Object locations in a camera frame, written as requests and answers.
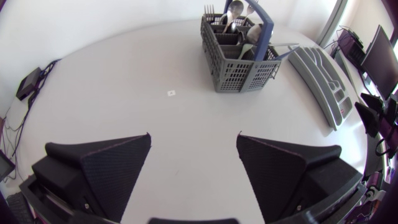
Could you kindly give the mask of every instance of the gray cutlery tray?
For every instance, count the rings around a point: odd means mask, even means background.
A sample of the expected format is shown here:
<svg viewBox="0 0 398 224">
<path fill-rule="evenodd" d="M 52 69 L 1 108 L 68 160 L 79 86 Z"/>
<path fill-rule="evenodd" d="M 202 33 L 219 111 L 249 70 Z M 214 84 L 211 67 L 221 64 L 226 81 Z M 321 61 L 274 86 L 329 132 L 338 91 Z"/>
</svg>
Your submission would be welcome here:
<svg viewBox="0 0 398 224">
<path fill-rule="evenodd" d="M 307 83 L 329 125 L 337 131 L 353 110 L 344 83 L 329 59 L 316 47 L 300 47 L 289 61 Z"/>
</svg>

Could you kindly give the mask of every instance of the cutlery tray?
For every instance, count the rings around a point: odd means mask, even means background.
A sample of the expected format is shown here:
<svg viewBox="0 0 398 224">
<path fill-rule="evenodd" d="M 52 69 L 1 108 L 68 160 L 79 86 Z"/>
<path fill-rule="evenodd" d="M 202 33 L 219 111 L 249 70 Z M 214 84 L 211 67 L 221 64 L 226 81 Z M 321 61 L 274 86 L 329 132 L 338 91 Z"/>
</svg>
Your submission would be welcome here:
<svg viewBox="0 0 398 224">
<path fill-rule="evenodd" d="M 289 61 L 317 99 L 329 125 L 337 129 L 353 110 L 353 104 L 339 74 L 322 50 L 300 47 Z"/>
<path fill-rule="evenodd" d="M 203 15 L 200 27 L 202 46 L 215 90 L 218 93 L 243 93 L 262 89 L 270 78 L 275 78 L 281 60 L 273 60 L 278 55 L 270 46 L 266 46 L 266 51 L 261 53 L 263 55 L 258 56 L 260 41 L 258 46 L 244 54 L 242 60 L 238 60 L 243 47 L 236 45 L 238 33 L 247 32 L 254 24 L 248 19 L 244 26 L 237 26 L 234 33 L 222 34 L 225 25 L 218 25 L 221 16 L 215 14 L 213 22 Z"/>
</svg>

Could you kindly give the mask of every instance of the spoon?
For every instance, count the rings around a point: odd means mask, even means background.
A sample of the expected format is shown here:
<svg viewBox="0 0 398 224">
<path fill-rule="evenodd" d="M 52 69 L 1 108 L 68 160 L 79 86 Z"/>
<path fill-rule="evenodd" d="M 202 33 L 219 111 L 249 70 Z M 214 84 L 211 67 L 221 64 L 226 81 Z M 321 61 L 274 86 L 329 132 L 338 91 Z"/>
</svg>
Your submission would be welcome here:
<svg viewBox="0 0 398 224">
<path fill-rule="evenodd" d="M 244 8 L 243 3 L 238 0 L 233 1 L 233 2 L 231 2 L 231 4 L 229 4 L 228 11 L 226 12 L 227 23 L 226 23 L 225 29 L 223 31 L 223 34 L 225 34 L 229 25 L 231 25 L 231 23 L 242 14 L 243 8 Z"/>
<path fill-rule="evenodd" d="M 249 15 L 254 13 L 254 9 L 251 5 L 248 6 L 248 9 L 246 10 L 246 17 L 244 18 L 243 22 L 242 22 L 242 26 L 244 26 L 244 23 L 246 22 L 246 20 L 248 19 Z"/>
<path fill-rule="evenodd" d="M 256 24 L 252 26 L 249 29 L 248 34 L 246 34 L 245 40 L 242 41 L 241 44 L 257 44 L 260 38 L 261 29 L 262 29 L 262 24 Z"/>
<path fill-rule="evenodd" d="M 242 47 L 242 52 L 241 55 L 239 55 L 238 60 L 241 60 L 243 58 L 243 55 L 250 50 L 254 45 L 252 44 L 244 44 Z"/>
</svg>

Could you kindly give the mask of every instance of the fork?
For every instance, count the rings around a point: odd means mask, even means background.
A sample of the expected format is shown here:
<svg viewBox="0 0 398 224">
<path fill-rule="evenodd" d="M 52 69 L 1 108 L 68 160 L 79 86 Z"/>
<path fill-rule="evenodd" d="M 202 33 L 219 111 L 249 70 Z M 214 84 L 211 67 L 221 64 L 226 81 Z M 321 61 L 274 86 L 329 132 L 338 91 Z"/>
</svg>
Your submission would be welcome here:
<svg viewBox="0 0 398 224">
<path fill-rule="evenodd" d="M 252 13 L 254 13 L 254 9 L 253 9 L 253 7 L 251 6 L 251 5 L 249 5 L 248 6 L 248 9 L 246 10 L 246 17 L 243 19 L 243 22 L 242 22 L 242 26 L 244 26 L 244 23 L 246 22 L 246 20 L 248 19 L 248 16 L 250 15 L 250 14 L 252 14 Z"/>
<path fill-rule="evenodd" d="M 205 5 L 205 17 L 210 24 L 215 21 L 214 5 Z"/>
</svg>

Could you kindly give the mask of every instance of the small white sticker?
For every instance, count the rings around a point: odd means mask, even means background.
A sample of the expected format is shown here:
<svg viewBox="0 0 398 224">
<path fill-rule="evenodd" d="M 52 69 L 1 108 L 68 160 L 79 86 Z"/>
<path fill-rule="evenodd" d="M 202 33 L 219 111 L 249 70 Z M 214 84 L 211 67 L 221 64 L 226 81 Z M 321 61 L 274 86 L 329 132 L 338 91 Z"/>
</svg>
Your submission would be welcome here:
<svg viewBox="0 0 398 224">
<path fill-rule="evenodd" d="M 167 92 L 167 96 L 174 96 L 175 95 L 175 90 L 171 90 Z"/>
</svg>

